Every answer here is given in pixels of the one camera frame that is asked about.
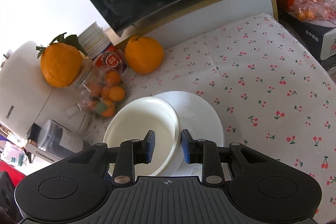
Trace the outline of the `large cream bowl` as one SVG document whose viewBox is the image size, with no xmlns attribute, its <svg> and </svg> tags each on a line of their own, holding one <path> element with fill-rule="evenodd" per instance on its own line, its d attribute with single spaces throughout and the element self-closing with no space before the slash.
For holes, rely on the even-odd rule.
<svg viewBox="0 0 336 224">
<path fill-rule="evenodd" d="M 118 147 L 122 142 L 144 139 L 155 132 L 155 147 L 149 164 L 135 166 L 137 176 L 171 176 L 182 162 L 179 150 L 179 120 L 174 108 L 157 97 L 143 97 L 124 106 L 112 119 L 103 142 Z"/>
</svg>

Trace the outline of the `white kitchen appliance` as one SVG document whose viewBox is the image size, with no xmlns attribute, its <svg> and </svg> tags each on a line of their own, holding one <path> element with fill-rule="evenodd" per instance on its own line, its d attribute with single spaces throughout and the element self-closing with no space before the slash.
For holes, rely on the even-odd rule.
<svg viewBox="0 0 336 224">
<path fill-rule="evenodd" d="M 58 159 L 40 150 L 31 139 L 32 126 L 42 127 L 51 119 L 81 136 L 91 117 L 82 110 L 69 113 L 76 95 L 68 88 L 54 88 L 46 82 L 36 46 L 34 42 L 24 43 L 1 69 L 1 126 L 8 130 L 9 141 L 54 163 Z"/>
</svg>

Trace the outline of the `small white plate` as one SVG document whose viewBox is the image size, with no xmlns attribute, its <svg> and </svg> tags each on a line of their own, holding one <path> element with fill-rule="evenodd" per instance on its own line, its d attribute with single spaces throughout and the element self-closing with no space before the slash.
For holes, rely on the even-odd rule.
<svg viewBox="0 0 336 224">
<path fill-rule="evenodd" d="M 223 127 L 215 109 L 202 97 L 184 91 L 170 91 L 156 95 L 168 102 L 177 113 L 180 129 L 187 129 L 193 139 L 207 139 L 225 146 Z M 187 164 L 182 147 L 177 151 L 161 176 L 201 176 L 201 164 Z"/>
</svg>

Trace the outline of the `clear box of small oranges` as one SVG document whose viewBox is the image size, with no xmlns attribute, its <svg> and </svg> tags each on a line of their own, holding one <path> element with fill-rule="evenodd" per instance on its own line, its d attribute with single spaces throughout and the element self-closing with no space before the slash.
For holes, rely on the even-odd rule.
<svg viewBox="0 0 336 224">
<path fill-rule="evenodd" d="M 122 108 L 127 96 L 120 72 L 105 65 L 98 67 L 89 60 L 69 89 L 75 95 L 73 105 L 66 108 L 69 117 L 88 112 L 98 118 L 111 118 Z"/>
</svg>

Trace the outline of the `dark jar with label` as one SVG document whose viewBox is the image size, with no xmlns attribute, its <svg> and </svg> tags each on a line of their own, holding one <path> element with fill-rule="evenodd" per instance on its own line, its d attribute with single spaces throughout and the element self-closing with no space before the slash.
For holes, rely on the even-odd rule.
<svg viewBox="0 0 336 224">
<path fill-rule="evenodd" d="M 90 147 L 81 137 L 50 119 L 41 128 L 37 145 L 40 150 L 58 159 L 67 158 Z"/>
</svg>

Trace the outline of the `cherry print tablecloth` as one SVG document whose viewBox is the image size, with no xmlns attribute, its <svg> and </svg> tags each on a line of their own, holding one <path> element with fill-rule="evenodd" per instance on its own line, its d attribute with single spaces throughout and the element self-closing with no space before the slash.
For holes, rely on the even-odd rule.
<svg viewBox="0 0 336 224">
<path fill-rule="evenodd" d="M 154 72 L 123 77 L 128 100 L 184 91 L 217 112 L 238 141 L 313 178 L 322 188 L 315 220 L 335 220 L 335 83 L 272 16 L 215 28 L 164 51 Z"/>
</svg>

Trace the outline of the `large orange on table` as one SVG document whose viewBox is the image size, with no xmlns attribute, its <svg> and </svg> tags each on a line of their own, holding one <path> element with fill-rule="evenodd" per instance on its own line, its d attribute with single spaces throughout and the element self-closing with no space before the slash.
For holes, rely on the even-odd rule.
<svg viewBox="0 0 336 224">
<path fill-rule="evenodd" d="M 164 57 L 163 46 L 147 36 L 133 36 L 125 47 L 127 65 L 141 75 L 147 75 L 158 69 Z"/>
</svg>

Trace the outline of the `large orange with leaves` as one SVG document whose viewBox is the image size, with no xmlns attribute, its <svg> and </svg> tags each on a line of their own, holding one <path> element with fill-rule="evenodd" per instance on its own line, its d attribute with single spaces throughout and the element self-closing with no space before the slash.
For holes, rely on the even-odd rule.
<svg viewBox="0 0 336 224">
<path fill-rule="evenodd" d="M 87 52 L 77 35 L 65 33 L 56 36 L 48 46 L 36 46 L 44 79 L 55 88 L 70 86 L 78 77 Z"/>
</svg>

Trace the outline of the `red chair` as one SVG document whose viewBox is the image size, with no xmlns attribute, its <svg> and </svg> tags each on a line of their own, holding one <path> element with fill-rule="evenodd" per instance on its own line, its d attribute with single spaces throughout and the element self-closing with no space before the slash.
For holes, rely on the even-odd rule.
<svg viewBox="0 0 336 224">
<path fill-rule="evenodd" d="M 26 175 L 16 170 L 13 166 L 7 164 L 5 161 L 0 162 L 1 171 L 6 171 L 12 179 L 21 180 Z"/>
</svg>

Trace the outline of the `stack of white paper cups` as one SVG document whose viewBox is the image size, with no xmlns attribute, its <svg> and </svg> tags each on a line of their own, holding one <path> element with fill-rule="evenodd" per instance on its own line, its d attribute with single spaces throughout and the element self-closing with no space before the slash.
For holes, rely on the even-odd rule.
<svg viewBox="0 0 336 224">
<path fill-rule="evenodd" d="M 78 40 L 88 58 L 95 59 L 110 44 L 107 34 L 97 22 L 92 23 L 79 36 Z"/>
</svg>

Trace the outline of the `white cabinet with wood trim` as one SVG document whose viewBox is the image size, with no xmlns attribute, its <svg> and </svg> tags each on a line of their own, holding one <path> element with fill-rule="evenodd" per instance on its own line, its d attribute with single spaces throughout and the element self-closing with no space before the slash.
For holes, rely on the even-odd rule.
<svg viewBox="0 0 336 224">
<path fill-rule="evenodd" d="M 142 34 L 168 49 L 222 25 L 266 13 L 278 18 L 276 0 L 181 0 L 128 27 L 121 35 L 105 32 L 124 48 L 128 38 Z"/>
</svg>

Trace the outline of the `dark blue cardboard box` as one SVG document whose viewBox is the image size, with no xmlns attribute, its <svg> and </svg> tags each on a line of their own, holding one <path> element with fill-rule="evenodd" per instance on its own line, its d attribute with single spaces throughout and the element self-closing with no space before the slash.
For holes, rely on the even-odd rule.
<svg viewBox="0 0 336 224">
<path fill-rule="evenodd" d="M 335 26 L 326 27 L 302 22 L 284 10 L 278 11 L 278 19 L 322 67 L 333 74 L 335 70 Z"/>
</svg>

